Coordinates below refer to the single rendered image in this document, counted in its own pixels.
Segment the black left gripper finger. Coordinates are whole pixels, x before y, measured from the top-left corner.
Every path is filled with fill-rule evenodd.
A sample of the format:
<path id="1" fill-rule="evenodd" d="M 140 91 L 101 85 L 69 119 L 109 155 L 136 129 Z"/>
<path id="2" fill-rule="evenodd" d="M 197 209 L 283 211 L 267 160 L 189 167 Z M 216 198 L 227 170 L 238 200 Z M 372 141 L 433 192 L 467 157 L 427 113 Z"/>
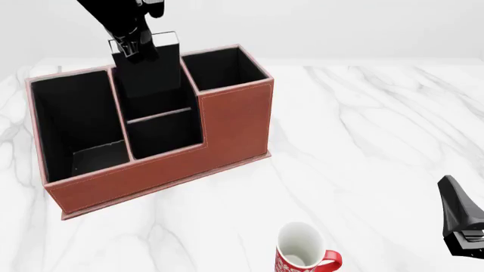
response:
<path id="1" fill-rule="evenodd" d="M 159 58 L 159 54 L 155 47 L 146 46 L 140 47 L 138 51 L 128 56 L 130 63 L 143 63 L 144 61 L 154 62 Z"/>

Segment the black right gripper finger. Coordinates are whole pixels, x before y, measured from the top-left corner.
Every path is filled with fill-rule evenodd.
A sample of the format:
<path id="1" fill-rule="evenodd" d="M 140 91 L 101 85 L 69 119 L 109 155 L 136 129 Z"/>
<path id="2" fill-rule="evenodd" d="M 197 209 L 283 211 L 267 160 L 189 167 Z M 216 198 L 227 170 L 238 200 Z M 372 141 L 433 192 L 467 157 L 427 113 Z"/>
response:
<path id="1" fill-rule="evenodd" d="M 464 192 L 451 175 L 438 182 L 443 207 L 443 230 L 484 230 L 484 210 Z"/>

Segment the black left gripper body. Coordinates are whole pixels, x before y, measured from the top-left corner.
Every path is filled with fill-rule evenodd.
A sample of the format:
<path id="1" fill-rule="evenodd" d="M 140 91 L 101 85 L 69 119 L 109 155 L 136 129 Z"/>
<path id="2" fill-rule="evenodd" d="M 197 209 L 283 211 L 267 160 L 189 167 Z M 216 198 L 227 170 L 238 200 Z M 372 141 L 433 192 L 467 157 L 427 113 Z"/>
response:
<path id="1" fill-rule="evenodd" d="M 137 57 L 151 42 L 151 32 L 149 29 L 137 27 L 126 36 L 115 36 L 110 33 L 117 44 L 119 51 L 126 57 Z"/>

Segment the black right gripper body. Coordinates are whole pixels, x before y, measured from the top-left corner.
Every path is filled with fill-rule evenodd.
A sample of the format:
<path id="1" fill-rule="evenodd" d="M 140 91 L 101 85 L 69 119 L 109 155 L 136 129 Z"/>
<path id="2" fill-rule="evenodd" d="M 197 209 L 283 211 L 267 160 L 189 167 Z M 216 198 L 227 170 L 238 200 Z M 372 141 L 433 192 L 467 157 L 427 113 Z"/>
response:
<path id="1" fill-rule="evenodd" d="M 484 258 L 484 224 L 456 227 L 443 235 L 451 255 Z"/>

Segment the black book with white pages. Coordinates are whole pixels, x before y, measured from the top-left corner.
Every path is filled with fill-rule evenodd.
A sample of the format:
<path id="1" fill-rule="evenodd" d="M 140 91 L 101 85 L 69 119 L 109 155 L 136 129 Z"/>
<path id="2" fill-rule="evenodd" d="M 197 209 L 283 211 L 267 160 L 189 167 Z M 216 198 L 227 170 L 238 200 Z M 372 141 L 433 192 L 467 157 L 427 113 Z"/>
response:
<path id="1" fill-rule="evenodd" d="M 152 35 L 159 58 L 154 62 L 130 63 L 118 50 L 114 40 L 109 40 L 113 72 L 126 97 L 145 97 L 180 87 L 181 67 L 179 40 L 176 32 L 160 32 Z"/>

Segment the red-brown desk caddy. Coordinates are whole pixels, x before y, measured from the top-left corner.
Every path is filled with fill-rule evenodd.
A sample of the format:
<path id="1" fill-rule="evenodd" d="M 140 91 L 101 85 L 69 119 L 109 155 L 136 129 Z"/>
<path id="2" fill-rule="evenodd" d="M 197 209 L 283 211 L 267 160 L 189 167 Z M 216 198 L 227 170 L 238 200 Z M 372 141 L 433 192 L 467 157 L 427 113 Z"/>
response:
<path id="1" fill-rule="evenodd" d="M 112 65 L 26 80 L 42 185 L 71 219 L 267 158 L 273 77 L 243 47 L 180 57 L 181 86 L 130 99 Z"/>

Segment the red patterned mug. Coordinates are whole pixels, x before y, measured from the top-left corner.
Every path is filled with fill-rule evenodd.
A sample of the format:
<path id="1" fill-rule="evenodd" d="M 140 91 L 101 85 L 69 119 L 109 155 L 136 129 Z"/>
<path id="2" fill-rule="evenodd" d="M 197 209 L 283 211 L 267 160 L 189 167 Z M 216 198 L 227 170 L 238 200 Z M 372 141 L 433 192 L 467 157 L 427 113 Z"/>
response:
<path id="1" fill-rule="evenodd" d="M 275 272 L 334 272 L 342 264 L 341 254 L 326 249 L 322 236 L 312 225 L 293 221 L 279 230 Z"/>

